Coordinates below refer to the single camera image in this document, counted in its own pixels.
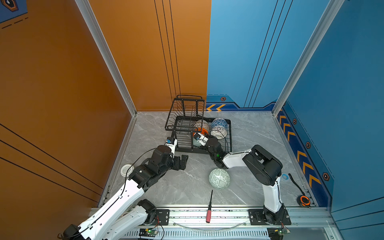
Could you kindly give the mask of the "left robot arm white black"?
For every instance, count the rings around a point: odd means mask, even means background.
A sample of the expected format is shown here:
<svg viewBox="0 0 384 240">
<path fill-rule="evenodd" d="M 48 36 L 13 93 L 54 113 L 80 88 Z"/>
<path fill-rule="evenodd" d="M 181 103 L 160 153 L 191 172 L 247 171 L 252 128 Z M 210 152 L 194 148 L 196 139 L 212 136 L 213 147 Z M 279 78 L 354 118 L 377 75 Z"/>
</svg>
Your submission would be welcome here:
<svg viewBox="0 0 384 240">
<path fill-rule="evenodd" d="M 187 155 L 176 156 L 169 145 L 159 145 L 152 149 L 152 156 L 135 167 L 127 176 L 122 187 L 96 213 L 80 225 L 68 226 L 60 240 L 118 240 L 129 229 L 145 222 L 151 222 L 156 207 L 148 200 L 140 201 L 140 197 L 169 170 L 185 170 Z M 136 201 L 134 210 L 127 216 L 123 213 Z"/>
</svg>

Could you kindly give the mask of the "white maroon patterned bowl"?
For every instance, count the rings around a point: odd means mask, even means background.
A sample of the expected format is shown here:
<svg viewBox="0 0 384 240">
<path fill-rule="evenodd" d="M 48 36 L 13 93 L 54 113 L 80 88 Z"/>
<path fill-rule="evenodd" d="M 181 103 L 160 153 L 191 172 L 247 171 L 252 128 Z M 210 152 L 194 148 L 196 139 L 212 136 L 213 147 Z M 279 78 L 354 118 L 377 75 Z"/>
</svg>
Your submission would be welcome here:
<svg viewBox="0 0 384 240">
<path fill-rule="evenodd" d="M 211 136 L 217 138 L 218 140 L 225 139 L 228 135 L 226 128 L 222 126 L 213 127 L 211 130 Z"/>
</svg>

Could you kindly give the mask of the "beige brown patterned bowl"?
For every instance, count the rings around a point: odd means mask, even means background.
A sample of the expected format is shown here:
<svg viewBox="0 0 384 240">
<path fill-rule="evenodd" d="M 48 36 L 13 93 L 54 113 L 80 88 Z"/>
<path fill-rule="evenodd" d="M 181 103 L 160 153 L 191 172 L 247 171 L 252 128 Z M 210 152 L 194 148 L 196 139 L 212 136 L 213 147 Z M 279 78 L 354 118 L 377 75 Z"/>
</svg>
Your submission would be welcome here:
<svg viewBox="0 0 384 240">
<path fill-rule="evenodd" d="M 194 123 L 194 127 L 196 129 L 202 129 L 202 131 L 206 131 L 206 132 L 209 132 L 210 131 L 210 125 L 207 121 L 205 120 L 197 120 L 195 123 Z"/>
</svg>

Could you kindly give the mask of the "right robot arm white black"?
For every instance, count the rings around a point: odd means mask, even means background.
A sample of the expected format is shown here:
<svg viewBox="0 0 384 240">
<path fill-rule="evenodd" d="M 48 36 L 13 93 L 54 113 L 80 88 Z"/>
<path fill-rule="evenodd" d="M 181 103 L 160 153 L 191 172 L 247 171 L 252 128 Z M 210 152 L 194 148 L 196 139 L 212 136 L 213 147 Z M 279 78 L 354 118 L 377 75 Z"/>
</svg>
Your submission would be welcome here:
<svg viewBox="0 0 384 240">
<path fill-rule="evenodd" d="M 220 169 L 247 167 L 262 184 L 264 193 L 262 216 L 268 225 L 292 224 L 281 200 L 280 181 L 283 168 L 281 161 L 260 145 L 238 153 L 227 153 L 219 140 L 211 137 L 205 143 L 205 147 L 215 165 Z"/>
</svg>

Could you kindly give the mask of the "blue triangle patterned bowl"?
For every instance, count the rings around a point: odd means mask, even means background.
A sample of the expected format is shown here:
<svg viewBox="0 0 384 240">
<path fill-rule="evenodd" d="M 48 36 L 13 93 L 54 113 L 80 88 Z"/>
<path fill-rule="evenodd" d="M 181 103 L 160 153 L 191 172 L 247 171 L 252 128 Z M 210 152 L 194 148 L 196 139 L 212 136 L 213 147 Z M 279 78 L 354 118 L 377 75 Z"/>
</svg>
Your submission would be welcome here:
<svg viewBox="0 0 384 240">
<path fill-rule="evenodd" d="M 221 127 L 221 128 L 224 128 L 224 129 L 227 129 L 228 128 L 228 123 L 225 119 L 223 118 L 215 118 L 212 123 L 211 123 L 211 127 L 212 128 L 215 128 L 215 127 Z"/>
</svg>

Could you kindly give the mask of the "orange bowl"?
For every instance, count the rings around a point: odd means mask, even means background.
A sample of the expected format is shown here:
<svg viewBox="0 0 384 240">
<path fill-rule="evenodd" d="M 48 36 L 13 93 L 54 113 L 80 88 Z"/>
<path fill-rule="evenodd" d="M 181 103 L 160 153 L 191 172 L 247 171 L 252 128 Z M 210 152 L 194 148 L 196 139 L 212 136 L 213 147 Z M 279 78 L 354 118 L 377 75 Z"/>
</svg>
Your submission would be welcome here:
<svg viewBox="0 0 384 240">
<path fill-rule="evenodd" d="M 195 129 L 196 132 L 194 133 L 194 136 L 195 135 L 202 135 L 202 136 L 206 136 L 209 134 L 209 132 L 205 129 L 205 128 L 197 128 Z"/>
</svg>

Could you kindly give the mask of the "mint green bowl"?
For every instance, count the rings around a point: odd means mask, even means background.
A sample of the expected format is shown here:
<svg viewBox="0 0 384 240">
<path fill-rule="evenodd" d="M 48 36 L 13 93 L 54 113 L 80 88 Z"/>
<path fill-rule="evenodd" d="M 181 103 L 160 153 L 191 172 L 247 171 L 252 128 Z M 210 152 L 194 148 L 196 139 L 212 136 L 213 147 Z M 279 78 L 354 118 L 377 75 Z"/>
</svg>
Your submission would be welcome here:
<svg viewBox="0 0 384 240">
<path fill-rule="evenodd" d="M 203 140 L 196 140 L 196 139 L 193 139 L 193 145 L 194 145 L 194 147 L 196 147 L 196 148 L 200 148 L 200 147 L 205 146 L 205 142 L 204 142 Z"/>
</svg>

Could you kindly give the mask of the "green white patterned bowl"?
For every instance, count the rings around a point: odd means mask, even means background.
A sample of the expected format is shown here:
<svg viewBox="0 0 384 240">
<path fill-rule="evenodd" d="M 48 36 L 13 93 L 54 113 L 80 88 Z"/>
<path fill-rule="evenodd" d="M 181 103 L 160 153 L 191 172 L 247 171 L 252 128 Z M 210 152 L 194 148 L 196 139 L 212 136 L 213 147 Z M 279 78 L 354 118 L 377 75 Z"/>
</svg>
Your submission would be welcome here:
<svg viewBox="0 0 384 240">
<path fill-rule="evenodd" d="M 230 185 L 231 178 L 224 169 L 214 169 L 209 174 L 209 182 L 214 189 L 224 190 Z"/>
</svg>

